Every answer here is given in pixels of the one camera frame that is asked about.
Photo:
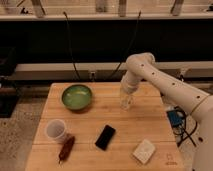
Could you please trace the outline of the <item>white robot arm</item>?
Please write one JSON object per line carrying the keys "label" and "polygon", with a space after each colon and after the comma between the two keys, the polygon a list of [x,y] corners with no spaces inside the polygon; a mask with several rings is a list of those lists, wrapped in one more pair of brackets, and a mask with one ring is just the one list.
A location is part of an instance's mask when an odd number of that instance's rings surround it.
{"label": "white robot arm", "polygon": [[213,171],[213,95],[182,82],[155,66],[152,53],[134,54],[127,58],[127,71],[121,80],[121,90],[133,94],[145,79],[166,95],[199,124],[199,144],[192,171]]}

